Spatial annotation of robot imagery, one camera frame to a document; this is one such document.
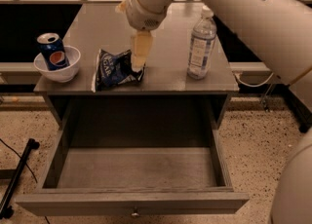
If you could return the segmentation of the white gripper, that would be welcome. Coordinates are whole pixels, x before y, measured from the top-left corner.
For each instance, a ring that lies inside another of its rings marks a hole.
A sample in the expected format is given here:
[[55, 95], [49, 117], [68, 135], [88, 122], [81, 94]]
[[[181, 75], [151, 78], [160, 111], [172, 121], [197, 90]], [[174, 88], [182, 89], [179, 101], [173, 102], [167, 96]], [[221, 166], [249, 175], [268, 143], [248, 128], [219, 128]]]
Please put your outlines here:
[[131, 66], [134, 72], [143, 69], [152, 47], [155, 30], [167, 15], [170, 0], [126, 0], [115, 7], [117, 14], [124, 14], [129, 25], [137, 31], [131, 37]]

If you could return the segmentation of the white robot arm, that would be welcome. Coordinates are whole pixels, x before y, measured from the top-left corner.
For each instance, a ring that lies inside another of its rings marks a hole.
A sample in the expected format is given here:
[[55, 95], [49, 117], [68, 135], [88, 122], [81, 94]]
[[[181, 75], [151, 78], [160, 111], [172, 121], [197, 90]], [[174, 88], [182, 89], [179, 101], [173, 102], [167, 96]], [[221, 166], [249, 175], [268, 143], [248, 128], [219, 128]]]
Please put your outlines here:
[[[174, 0], [117, 6], [139, 31], [158, 28]], [[312, 107], [312, 9], [297, 0], [201, 0], [308, 108]], [[312, 224], [312, 130], [293, 148], [268, 224]]]

